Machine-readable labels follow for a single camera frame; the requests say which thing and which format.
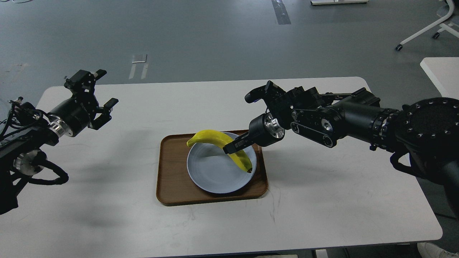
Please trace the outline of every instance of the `yellow banana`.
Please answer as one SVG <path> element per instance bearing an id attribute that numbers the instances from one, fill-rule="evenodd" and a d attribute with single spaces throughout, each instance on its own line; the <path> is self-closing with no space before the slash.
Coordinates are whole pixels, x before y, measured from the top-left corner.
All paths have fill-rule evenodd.
<path id="1" fill-rule="evenodd" d="M 202 130 L 202 131 L 197 132 L 191 139 L 189 139 L 186 142 L 186 145 L 188 147 L 191 147 L 197 142 L 211 143 L 223 149 L 225 145 L 227 145 L 228 143 L 232 141 L 233 141 L 233 138 L 231 138 L 230 136 L 222 132 L 215 131 L 215 130 Z M 250 161 L 245 151 L 240 150 L 236 153 L 228 154 L 228 155 L 240 169 L 248 173 L 252 172 L 252 162 Z"/>

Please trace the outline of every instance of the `concrete floor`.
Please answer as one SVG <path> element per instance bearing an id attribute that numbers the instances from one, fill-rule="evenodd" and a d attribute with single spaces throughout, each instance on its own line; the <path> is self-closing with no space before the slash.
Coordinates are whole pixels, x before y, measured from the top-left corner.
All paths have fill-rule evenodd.
<path id="1" fill-rule="evenodd" d="M 278 25 L 267 0 L 0 2 L 0 117 L 9 99 L 37 104 L 80 69 L 107 70 L 98 84 L 359 76 L 383 107 L 399 109 L 439 96 L 419 65 L 424 57 L 459 56 L 459 40 L 446 32 L 433 40 L 436 29 L 394 50 L 437 19 L 439 1 L 284 4 L 290 25 Z M 133 54 L 148 54 L 143 79 L 143 64 L 129 78 Z M 441 189 L 421 185 L 434 211 L 448 213 Z M 458 223 L 439 220 L 438 244 L 459 252 Z"/>

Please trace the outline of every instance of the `light blue plate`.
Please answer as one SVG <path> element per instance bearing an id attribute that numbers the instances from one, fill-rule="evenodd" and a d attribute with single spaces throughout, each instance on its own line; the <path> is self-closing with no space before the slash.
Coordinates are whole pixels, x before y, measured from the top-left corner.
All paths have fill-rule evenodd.
<path id="1" fill-rule="evenodd" d="M 238 135 L 225 134 L 235 139 Z M 242 171 L 222 149 L 210 143 L 194 144 L 186 168 L 191 180 L 201 189 L 211 193 L 230 193 L 245 186 L 257 168 L 257 156 L 252 146 L 244 149 L 252 162 L 252 173 Z"/>

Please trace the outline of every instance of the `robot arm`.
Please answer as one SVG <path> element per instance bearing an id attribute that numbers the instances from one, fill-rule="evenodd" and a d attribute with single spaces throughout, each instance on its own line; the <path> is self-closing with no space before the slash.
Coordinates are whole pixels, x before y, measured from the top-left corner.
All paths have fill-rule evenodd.
<path id="1" fill-rule="evenodd" d="M 328 148 L 351 136 L 394 153 L 396 170 L 445 187 L 451 208 L 459 216 L 459 100 L 432 98 L 402 110 L 381 108 L 380 99 L 365 88 L 351 94 L 319 94 L 316 88 L 288 92 L 273 82 L 250 91 L 247 103 L 263 99 L 264 114 L 253 119 L 247 133 L 224 147 L 234 153 L 254 143 L 268 146 L 284 138 L 285 130 Z M 398 160 L 409 153 L 411 166 Z"/>
<path id="2" fill-rule="evenodd" d="M 55 146 L 63 135 L 75 137 L 85 127 L 98 130 L 111 120 L 110 112 L 118 100 L 112 98 L 99 107 L 94 96 L 95 82 L 105 74 L 104 70 L 94 74 L 78 71 L 64 84 L 72 97 L 49 113 L 35 109 L 28 102 L 22 104 L 21 97 L 10 101 L 10 114 L 0 132 L 0 214 L 18 207 L 17 195 L 27 183 L 60 185 L 68 181 L 67 173 L 46 160 L 46 154 L 39 148 L 43 144 Z M 10 126 L 16 130 L 5 134 Z M 45 167 L 53 170 L 58 178 L 32 178 Z"/>

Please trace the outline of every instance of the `wooden tray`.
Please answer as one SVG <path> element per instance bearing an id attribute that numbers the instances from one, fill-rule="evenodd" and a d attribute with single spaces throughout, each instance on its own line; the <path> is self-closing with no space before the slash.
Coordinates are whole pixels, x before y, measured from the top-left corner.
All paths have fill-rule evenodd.
<path id="1" fill-rule="evenodd" d="M 247 130 L 229 131 L 241 135 Z M 194 134 L 169 135 L 161 141 L 159 151 L 158 182 L 156 198 L 166 206 L 196 204 L 206 202 L 224 202 L 254 199 L 268 190 L 268 178 L 264 166 L 261 147 L 252 145 L 257 155 L 257 169 L 252 179 L 241 189 L 214 194 L 199 188 L 191 180 L 186 169 L 186 159 L 190 148 L 186 142 Z"/>

